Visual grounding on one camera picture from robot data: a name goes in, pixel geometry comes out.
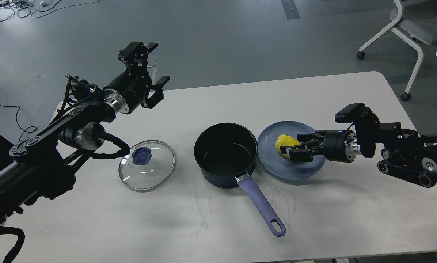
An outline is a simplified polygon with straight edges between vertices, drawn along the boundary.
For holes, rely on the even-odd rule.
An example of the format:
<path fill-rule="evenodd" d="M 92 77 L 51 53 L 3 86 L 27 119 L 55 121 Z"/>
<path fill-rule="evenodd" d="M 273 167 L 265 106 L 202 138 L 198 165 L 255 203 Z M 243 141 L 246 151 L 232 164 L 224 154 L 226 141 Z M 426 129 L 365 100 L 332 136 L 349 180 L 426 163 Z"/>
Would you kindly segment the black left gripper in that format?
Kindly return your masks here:
<path fill-rule="evenodd" d="M 104 86 L 103 91 L 106 97 L 117 93 L 123 99 L 120 113 L 130 114 L 139 106 L 152 109 L 164 99 L 164 86 L 170 81 L 170 76 L 162 76 L 152 84 L 147 70 L 148 55 L 158 46 L 158 43 L 131 42 L 119 51 L 118 60 L 126 70 Z"/>

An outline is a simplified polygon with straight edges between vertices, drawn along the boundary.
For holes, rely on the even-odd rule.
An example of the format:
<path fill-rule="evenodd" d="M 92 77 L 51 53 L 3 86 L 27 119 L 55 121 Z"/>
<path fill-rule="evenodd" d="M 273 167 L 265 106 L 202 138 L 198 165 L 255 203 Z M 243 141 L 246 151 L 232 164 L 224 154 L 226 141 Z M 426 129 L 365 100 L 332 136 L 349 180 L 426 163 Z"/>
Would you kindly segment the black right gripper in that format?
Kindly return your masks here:
<path fill-rule="evenodd" d="M 327 160 L 341 163 L 352 163 L 358 155 L 357 135 L 352 130 L 315 131 L 298 134 L 297 140 L 306 145 L 323 144 L 323 153 L 316 148 L 300 145 L 281 145 L 280 153 L 292 161 L 312 163 L 315 156 L 324 155 Z"/>

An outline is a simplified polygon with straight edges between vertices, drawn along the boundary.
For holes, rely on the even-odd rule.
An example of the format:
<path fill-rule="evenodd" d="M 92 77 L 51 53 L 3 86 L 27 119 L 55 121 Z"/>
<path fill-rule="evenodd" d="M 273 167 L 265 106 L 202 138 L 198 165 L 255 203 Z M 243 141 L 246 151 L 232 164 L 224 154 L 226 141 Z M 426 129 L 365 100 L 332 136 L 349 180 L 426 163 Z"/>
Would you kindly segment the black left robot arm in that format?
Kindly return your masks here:
<path fill-rule="evenodd" d="M 130 114 L 138 106 L 152 109 L 164 99 L 163 76 L 153 83 L 148 55 L 158 43 L 131 42 L 120 50 L 118 60 L 126 69 L 103 89 L 78 76 L 68 82 L 62 106 L 48 127 L 21 139 L 9 149 L 12 162 L 0 170 L 0 236 L 15 235 L 15 245 L 3 262 L 11 263 L 21 251 L 25 233 L 4 224 L 22 205 L 33 205 L 39 197 L 55 199 L 73 189 L 76 172 L 90 158 L 116 159 L 130 147 L 107 133 L 101 122 L 110 123 L 117 113 Z"/>

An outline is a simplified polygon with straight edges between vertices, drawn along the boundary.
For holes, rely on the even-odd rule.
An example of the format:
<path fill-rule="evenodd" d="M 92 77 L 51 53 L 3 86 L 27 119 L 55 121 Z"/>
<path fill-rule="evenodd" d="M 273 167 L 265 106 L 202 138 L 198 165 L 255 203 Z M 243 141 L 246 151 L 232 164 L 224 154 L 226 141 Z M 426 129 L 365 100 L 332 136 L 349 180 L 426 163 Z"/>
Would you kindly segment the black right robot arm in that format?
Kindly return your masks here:
<path fill-rule="evenodd" d="M 386 175 L 425 188 L 437 183 L 437 137 L 422 136 L 403 129 L 400 122 L 382 123 L 364 103 L 347 105 L 334 116 L 337 123 L 348 123 L 354 130 L 316 130 L 298 134 L 299 144 L 283 144 L 278 151 L 290 160 L 310 163 L 315 156 L 352 163 L 356 156 L 372 158 L 376 145 L 383 144 L 378 170 Z"/>

